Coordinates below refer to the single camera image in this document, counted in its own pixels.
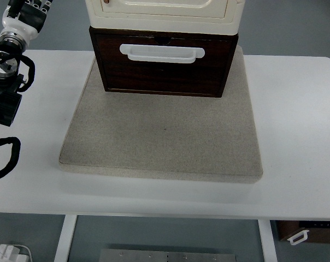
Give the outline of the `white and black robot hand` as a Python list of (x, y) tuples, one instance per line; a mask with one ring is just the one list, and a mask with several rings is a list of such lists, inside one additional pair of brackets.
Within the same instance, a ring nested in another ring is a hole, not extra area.
[(14, 33), (27, 41), (36, 38), (51, 4), (52, 1), (9, 1), (2, 17), (2, 33)]

